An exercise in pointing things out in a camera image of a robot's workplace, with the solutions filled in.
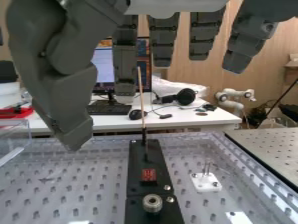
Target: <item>small device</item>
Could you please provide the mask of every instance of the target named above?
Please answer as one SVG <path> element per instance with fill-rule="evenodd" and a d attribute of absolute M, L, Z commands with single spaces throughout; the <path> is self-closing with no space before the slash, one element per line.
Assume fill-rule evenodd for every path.
<path fill-rule="evenodd" d="M 195 100 L 195 92 L 185 88 L 182 89 L 175 95 L 162 96 L 158 97 L 155 100 L 153 100 L 154 104 L 163 104 L 163 103 L 173 103 L 174 101 L 182 105 L 186 106 Z"/>
<path fill-rule="evenodd" d="M 129 113 L 130 120 L 139 120 L 142 118 L 142 111 L 141 110 L 131 110 Z"/>

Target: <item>mounting hole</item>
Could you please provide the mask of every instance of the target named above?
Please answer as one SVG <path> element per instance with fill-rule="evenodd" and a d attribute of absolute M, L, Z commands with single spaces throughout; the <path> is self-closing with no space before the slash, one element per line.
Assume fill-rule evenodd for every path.
<path fill-rule="evenodd" d="M 155 203 L 155 198 L 150 198 L 149 202 L 150 202 L 151 204 L 154 204 L 154 203 Z"/>

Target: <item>keyboard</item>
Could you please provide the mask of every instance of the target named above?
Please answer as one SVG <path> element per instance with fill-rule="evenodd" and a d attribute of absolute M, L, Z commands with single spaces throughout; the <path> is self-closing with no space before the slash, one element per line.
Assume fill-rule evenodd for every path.
<path fill-rule="evenodd" d="M 89 115 L 127 115 L 131 109 L 130 105 L 88 105 Z"/>

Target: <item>headphones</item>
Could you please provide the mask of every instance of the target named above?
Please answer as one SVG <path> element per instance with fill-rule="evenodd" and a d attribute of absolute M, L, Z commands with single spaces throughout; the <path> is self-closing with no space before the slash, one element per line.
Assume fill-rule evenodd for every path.
<path fill-rule="evenodd" d="M 163 103 L 171 103 L 173 101 L 177 101 L 177 103 L 182 106 L 189 105 L 195 100 L 195 92 L 186 88 L 182 89 L 175 95 L 162 96 L 153 100 L 154 104 L 163 104 Z"/>

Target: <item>metal rod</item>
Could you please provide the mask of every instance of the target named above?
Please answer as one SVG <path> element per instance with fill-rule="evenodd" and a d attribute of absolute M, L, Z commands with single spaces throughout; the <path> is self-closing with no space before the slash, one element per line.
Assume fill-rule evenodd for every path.
<path fill-rule="evenodd" d="M 141 77 L 141 69 L 137 67 L 138 73 L 138 89 L 139 89 L 139 98 L 141 98 L 141 111 L 142 111 L 142 128 L 146 128 L 145 118 L 143 118 L 143 97 L 142 97 L 142 77 Z"/>
<path fill-rule="evenodd" d="M 137 74 L 138 74 L 138 89 L 139 89 L 141 111 L 142 111 L 142 145 L 145 146 L 145 161 L 147 161 L 146 124 L 145 124 L 145 118 L 143 118 L 142 77 L 141 77 L 139 67 L 137 67 Z"/>

